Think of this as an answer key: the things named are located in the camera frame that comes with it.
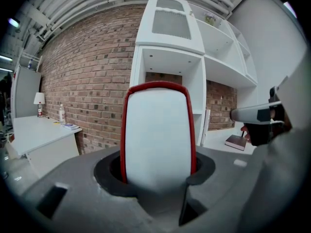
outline white padded object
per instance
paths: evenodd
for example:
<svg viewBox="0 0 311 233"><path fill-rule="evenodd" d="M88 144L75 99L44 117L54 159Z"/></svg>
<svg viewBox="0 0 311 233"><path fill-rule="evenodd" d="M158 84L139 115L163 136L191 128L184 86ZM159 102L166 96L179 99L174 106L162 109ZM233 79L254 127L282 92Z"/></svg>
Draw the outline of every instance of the white padded object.
<svg viewBox="0 0 311 233"><path fill-rule="evenodd" d="M190 126L181 92L152 88L130 95L126 114L125 164L129 183L164 195L190 175Z"/></svg>

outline red trim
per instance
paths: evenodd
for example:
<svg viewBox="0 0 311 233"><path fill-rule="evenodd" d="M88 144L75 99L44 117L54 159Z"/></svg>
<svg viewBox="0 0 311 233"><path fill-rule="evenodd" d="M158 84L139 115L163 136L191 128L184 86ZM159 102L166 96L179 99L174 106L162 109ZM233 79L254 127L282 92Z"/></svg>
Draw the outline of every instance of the red trim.
<svg viewBox="0 0 311 233"><path fill-rule="evenodd" d="M189 126L190 126L190 145L191 145L191 174L196 172L196 150L195 150L195 136L194 136L194 123L192 115L192 107L190 95L187 90L182 85L167 82L167 81L154 81L132 86L124 98L123 114L122 114L122 126L121 126L121 149L120 149L120 159L121 159L121 175L124 183L127 183L126 177L126 167L125 167L125 126L126 126L126 112L127 112L127 102L131 94L137 91L150 89L150 88L167 88L171 90L176 90L183 93L186 96Z"/></svg>

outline white floor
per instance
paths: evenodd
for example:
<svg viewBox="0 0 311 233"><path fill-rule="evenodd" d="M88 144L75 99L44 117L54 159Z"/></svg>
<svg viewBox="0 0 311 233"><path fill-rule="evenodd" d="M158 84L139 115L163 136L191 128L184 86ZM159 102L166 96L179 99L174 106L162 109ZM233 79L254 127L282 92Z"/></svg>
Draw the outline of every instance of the white floor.
<svg viewBox="0 0 311 233"><path fill-rule="evenodd" d="M4 181L10 190L19 196L39 179L26 157L11 160L5 148L0 149L0 166L1 172L8 173Z"/></svg>
<svg viewBox="0 0 311 233"><path fill-rule="evenodd" d="M225 141L232 134L241 136L242 131L236 128L207 131L204 147L219 151L252 155L256 147L250 143L246 143L244 151L225 145Z"/></svg>

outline frosted glass panel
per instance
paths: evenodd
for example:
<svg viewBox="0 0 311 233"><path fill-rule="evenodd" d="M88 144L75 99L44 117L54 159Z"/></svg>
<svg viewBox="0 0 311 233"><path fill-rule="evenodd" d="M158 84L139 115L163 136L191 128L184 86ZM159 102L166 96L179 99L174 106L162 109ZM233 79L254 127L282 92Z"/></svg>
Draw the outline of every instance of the frosted glass panel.
<svg viewBox="0 0 311 233"><path fill-rule="evenodd" d="M156 6L172 10L184 11L183 5L175 0L158 0Z"/></svg>
<svg viewBox="0 0 311 233"><path fill-rule="evenodd" d="M186 16L173 12L157 10L155 12L152 33L173 35L191 40Z"/></svg>

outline ceiling light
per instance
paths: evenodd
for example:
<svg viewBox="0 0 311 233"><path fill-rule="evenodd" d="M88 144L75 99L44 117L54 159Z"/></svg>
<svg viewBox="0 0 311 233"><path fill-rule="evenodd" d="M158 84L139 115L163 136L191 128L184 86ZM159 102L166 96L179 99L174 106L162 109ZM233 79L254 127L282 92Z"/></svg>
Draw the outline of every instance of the ceiling light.
<svg viewBox="0 0 311 233"><path fill-rule="evenodd" d="M9 23L12 24L14 27L18 28L18 26L19 26L19 21L18 21L18 20L9 18L8 21L9 21Z"/></svg>
<svg viewBox="0 0 311 233"><path fill-rule="evenodd" d="M8 61L13 61L11 58L5 57L5 56L2 56L2 55L0 55L0 59L8 60Z"/></svg>
<svg viewBox="0 0 311 233"><path fill-rule="evenodd" d="M3 69L3 68L0 68L0 71L13 72L12 70L9 70L9 69Z"/></svg>
<svg viewBox="0 0 311 233"><path fill-rule="evenodd" d="M294 17L297 18L297 15L295 13L295 10L291 7L290 3L289 2L285 2L284 3L285 7L288 8L288 10L294 15Z"/></svg>

